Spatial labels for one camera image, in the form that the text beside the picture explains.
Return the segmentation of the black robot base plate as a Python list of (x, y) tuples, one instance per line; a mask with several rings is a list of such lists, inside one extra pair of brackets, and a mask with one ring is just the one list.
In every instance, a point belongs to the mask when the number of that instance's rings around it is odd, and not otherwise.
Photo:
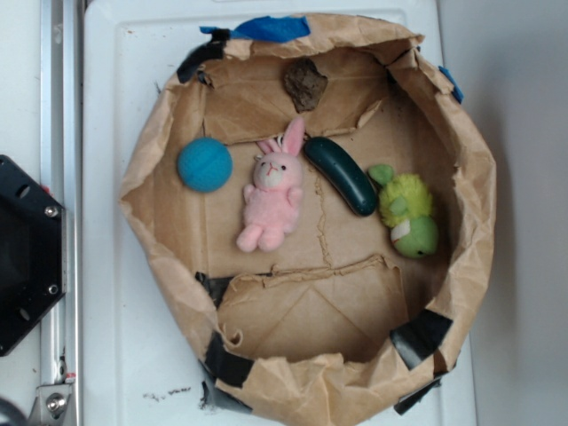
[(1, 355), (13, 349), (64, 295), (64, 208), (1, 156)]

